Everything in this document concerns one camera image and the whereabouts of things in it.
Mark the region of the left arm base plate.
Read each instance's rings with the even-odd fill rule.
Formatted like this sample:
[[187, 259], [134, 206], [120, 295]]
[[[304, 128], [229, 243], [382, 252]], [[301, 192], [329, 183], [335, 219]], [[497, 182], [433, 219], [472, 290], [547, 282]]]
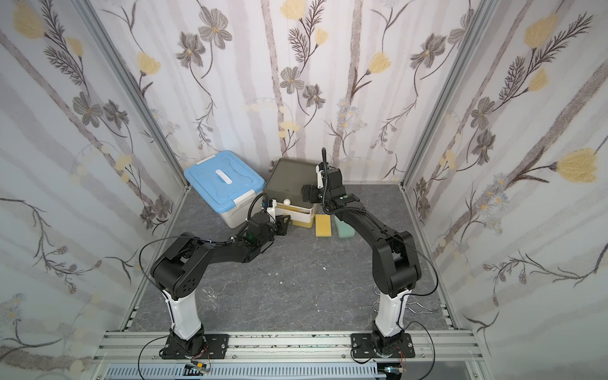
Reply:
[[159, 351], [162, 359], [224, 359], [230, 336], [228, 334], [195, 334], [183, 340], [171, 332]]

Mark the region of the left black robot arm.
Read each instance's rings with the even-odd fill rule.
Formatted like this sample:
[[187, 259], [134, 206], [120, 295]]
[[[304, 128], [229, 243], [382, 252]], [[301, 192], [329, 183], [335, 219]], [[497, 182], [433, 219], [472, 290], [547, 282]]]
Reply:
[[246, 264], [264, 253], [277, 236], [285, 236], [290, 215], [271, 216], [258, 212], [249, 217], [235, 237], [213, 242], [183, 233], [152, 264], [150, 280], [161, 291], [169, 309], [171, 327], [163, 359], [199, 359], [211, 344], [196, 306], [196, 289], [211, 264]]

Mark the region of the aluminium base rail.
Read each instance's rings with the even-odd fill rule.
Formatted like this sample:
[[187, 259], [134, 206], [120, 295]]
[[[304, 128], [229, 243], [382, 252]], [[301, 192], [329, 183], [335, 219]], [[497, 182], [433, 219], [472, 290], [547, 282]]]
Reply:
[[363, 332], [214, 332], [230, 336], [224, 359], [162, 359], [164, 332], [108, 332], [94, 354], [88, 379], [102, 376], [112, 364], [376, 364], [384, 379], [489, 379], [481, 349], [468, 330], [407, 332], [413, 359], [365, 359], [352, 355], [350, 336]]

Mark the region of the light green sponge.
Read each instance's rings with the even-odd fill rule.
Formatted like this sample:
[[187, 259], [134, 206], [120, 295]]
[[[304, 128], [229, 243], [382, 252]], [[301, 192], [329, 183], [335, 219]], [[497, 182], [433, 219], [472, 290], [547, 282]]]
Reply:
[[356, 234], [355, 229], [350, 226], [348, 223], [341, 221], [335, 215], [333, 217], [333, 221], [337, 228], [337, 235], [339, 238], [353, 238]]

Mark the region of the blue lid storage box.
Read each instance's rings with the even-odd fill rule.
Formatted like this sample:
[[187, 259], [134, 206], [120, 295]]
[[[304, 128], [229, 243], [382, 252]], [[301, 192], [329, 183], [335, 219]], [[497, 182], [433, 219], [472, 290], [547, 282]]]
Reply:
[[229, 150], [198, 161], [184, 175], [231, 229], [245, 222], [253, 199], [265, 186], [264, 178]]

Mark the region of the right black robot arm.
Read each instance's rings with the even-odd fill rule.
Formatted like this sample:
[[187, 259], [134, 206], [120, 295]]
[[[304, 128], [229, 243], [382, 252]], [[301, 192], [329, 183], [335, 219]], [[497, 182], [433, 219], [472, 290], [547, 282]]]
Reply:
[[326, 215], [351, 226], [370, 246], [372, 276], [381, 292], [370, 342], [377, 355], [392, 356], [398, 350], [405, 350], [406, 327], [402, 322], [408, 297], [429, 296], [438, 288], [423, 293], [414, 291], [423, 275], [420, 259], [424, 255], [416, 249], [410, 232], [387, 226], [365, 208], [359, 197], [348, 194], [336, 167], [323, 161], [315, 172], [317, 183], [304, 185], [302, 198], [320, 204]]

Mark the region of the yellow green-backed sponge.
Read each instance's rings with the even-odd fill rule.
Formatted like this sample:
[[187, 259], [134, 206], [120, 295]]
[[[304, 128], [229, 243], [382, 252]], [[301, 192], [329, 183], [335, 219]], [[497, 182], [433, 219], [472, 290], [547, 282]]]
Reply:
[[319, 214], [315, 216], [315, 235], [318, 238], [330, 238], [332, 236], [331, 217]]

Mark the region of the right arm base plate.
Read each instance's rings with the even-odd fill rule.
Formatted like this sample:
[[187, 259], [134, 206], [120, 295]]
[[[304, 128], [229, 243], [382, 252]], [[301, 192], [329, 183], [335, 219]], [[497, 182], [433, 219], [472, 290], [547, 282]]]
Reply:
[[412, 337], [399, 332], [383, 337], [379, 332], [359, 332], [350, 336], [351, 352], [355, 359], [413, 359], [416, 357]]

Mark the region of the green three-drawer cabinet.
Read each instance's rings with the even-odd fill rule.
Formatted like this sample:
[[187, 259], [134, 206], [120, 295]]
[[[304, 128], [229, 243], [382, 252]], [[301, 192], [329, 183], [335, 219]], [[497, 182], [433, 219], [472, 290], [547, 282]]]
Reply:
[[312, 228], [318, 205], [302, 199], [302, 187], [317, 186], [316, 168], [312, 162], [280, 158], [264, 188], [275, 216], [290, 215], [295, 226]]

